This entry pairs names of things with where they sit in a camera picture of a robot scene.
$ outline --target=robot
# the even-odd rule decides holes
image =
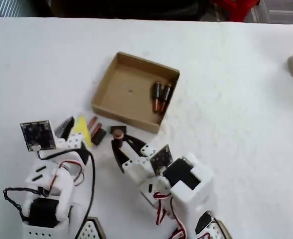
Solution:
[[[222,222],[215,218],[214,174],[193,154],[173,160],[168,145],[155,149],[121,129],[116,129],[113,137],[117,164],[157,209],[156,224],[165,215],[176,220],[178,227],[170,239],[231,238]],[[135,151],[136,157],[129,158],[124,153],[124,142]]]
[[[85,118],[68,118],[56,130],[49,121],[20,125],[27,149],[37,159],[26,187],[6,188],[6,200],[18,210],[24,239],[105,239],[97,218],[88,217],[95,186],[94,158]],[[118,166],[157,209],[156,224],[165,216],[176,220],[170,239],[230,239],[217,207],[214,174],[193,154],[173,160],[169,146],[155,149],[127,135],[113,132],[112,150]],[[129,158],[123,145],[136,153]],[[26,192],[23,205],[10,191]]]
[[[85,119],[68,118],[54,132],[49,121],[20,125],[35,160],[26,187],[6,188],[3,193],[20,213],[24,239],[103,239],[97,218],[88,217],[94,196],[95,165],[88,147]],[[9,197],[25,191],[23,205]]]

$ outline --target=circuit board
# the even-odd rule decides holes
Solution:
[[[155,172],[155,175],[159,175],[162,171],[164,171],[168,167],[168,165],[173,162],[173,158],[168,145],[166,145],[152,158],[150,158],[150,162]]]
[[[50,122],[39,121],[20,124],[28,151],[34,151],[33,146],[41,146],[41,150],[56,149]]]

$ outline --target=copper battery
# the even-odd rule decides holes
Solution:
[[[91,138],[93,138],[93,136],[96,134],[96,132],[102,128],[102,124],[101,123],[98,123],[97,126],[94,128],[94,130],[92,131],[91,133]]]
[[[94,116],[94,117],[92,117],[92,119],[90,120],[90,122],[88,123],[88,125],[87,125],[87,128],[88,128],[88,131],[90,131],[90,129],[92,128],[92,126],[95,124],[95,122],[97,121],[97,117],[96,116]]]
[[[123,146],[124,135],[124,132],[120,129],[116,129],[113,132],[113,138],[118,148],[121,148]]]
[[[155,82],[152,88],[152,98],[153,98],[153,111],[157,112],[159,109],[159,98],[161,94],[162,84],[160,82]]]
[[[163,93],[161,95],[161,107],[160,107],[160,113],[163,113],[165,111],[165,108],[167,106],[167,100],[170,96],[172,85],[171,83],[168,83],[163,90]]]

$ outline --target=wire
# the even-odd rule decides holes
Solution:
[[[39,158],[40,160],[49,160],[49,159],[52,159],[52,158],[55,158],[55,157],[58,157],[58,156],[60,156],[60,155],[63,155],[63,154],[66,154],[66,153],[70,153],[70,152],[76,152],[76,153],[78,153],[78,154],[79,154],[79,153],[86,153],[86,154],[88,154],[88,155],[90,156],[91,160],[93,160],[93,156],[92,156],[91,152],[88,151],[88,150],[86,150],[86,149],[84,149],[84,148],[72,148],[72,149],[67,149],[67,150],[62,151],[62,152],[59,152],[59,153],[51,154],[51,155],[49,155],[49,156],[47,156],[47,157],[45,157],[45,158],[41,158],[41,157],[40,157],[40,153],[39,153],[39,151],[37,151],[37,156],[38,156],[38,158]]]
[[[171,209],[172,209],[172,213],[178,223],[178,225],[180,226],[182,232],[183,232],[183,238],[186,239],[187,238],[187,232],[186,232],[186,229],[183,225],[183,223],[180,221],[180,219],[176,216],[175,212],[174,212],[174,208],[173,208],[173,197],[171,197],[170,199],[170,205],[171,205]]]
[[[226,234],[225,234],[225,232],[223,231],[221,225],[219,224],[219,221],[218,221],[216,218],[214,218],[214,222],[217,223],[217,225],[219,226],[219,228],[220,228],[220,230],[221,230],[221,232],[222,232],[224,238],[226,239],[226,238],[227,238],[227,237],[226,237]]]
[[[162,208],[162,202],[161,202],[161,200],[168,198],[170,195],[171,195],[170,193],[168,195],[162,195],[159,192],[155,192],[153,194],[153,197],[155,199],[158,199],[159,200],[158,201],[158,208],[157,208],[156,225],[159,225],[159,224],[162,223],[162,221],[164,219],[164,216],[167,213],[167,211],[164,208]]]
[[[204,239],[206,236],[208,236],[208,239],[210,239],[210,233],[208,233],[208,232],[204,233],[203,235],[201,235],[200,237],[198,237],[196,239]]]
[[[82,171],[83,171],[83,170],[82,170],[82,166],[81,166],[81,164],[80,164],[78,161],[75,161],[75,160],[64,160],[64,161],[62,161],[62,162],[59,164],[59,166],[58,166],[58,168],[57,168],[57,170],[56,170],[56,173],[55,173],[55,175],[54,175],[54,177],[53,177],[53,179],[52,179],[52,181],[51,181],[51,184],[50,184],[50,187],[49,187],[49,193],[51,192],[51,189],[52,189],[52,187],[53,187],[54,182],[56,181],[58,170],[62,167],[62,165],[63,165],[64,163],[71,163],[71,164],[75,164],[75,165],[77,165],[77,166],[80,167],[80,172],[79,172],[79,174],[77,175],[77,177],[75,178],[75,180],[80,176],[80,174],[81,174]]]
[[[22,207],[21,204],[18,204],[17,202],[15,202],[13,199],[11,199],[8,196],[8,191],[26,191],[26,192],[31,192],[34,194],[38,194],[38,195],[43,195],[41,188],[38,188],[38,190],[32,189],[32,188],[5,188],[5,190],[3,191],[3,196],[5,197],[5,199],[7,201],[9,201],[11,204],[13,204],[15,206],[15,208],[17,208],[19,210],[19,214],[20,217],[22,219],[22,221],[27,221],[28,217],[26,217],[23,213],[22,213]]]
[[[82,180],[81,180],[80,183],[75,184],[75,187],[77,187],[77,186],[79,186],[80,184],[82,184],[83,181],[85,180],[85,175],[84,175],[84,173],[81,173],[81,175],[82,175]]]
[[[93,195],[94,195],[94,192],[95,192],[95,179],[96,179],[96,169],[95,169],[95,162],[94,162],[94,159],[93,159],[93,155],[91,154],[90,151],[86,150],[85,149],[85,152],[90,156],[90,159],[91,159],[91,163],[92,163],[92,187],[91,187],[91,197],[90,197],[90,201],[89,201],[89,205],[88,205],[88,209],[87,209],[87,212],[82,220],[82,223],[78,229],[78,232],[75,236],[75,239],[78,238],[84,224],[86,223],[87,221],[87,217],[88,217],[88,214],[89,214],[89,211],[90,211],[90,208],[91,208],[91,205],[92,205],[92,202],[93,202]]]

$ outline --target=cardboard tray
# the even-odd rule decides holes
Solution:
[[[93,110],[108,118],[157,133],[163,114],[154,113],[151,89],[156,81],[168,82],[174,92],[179,71],[152,61],[118,52],[92,98]]]

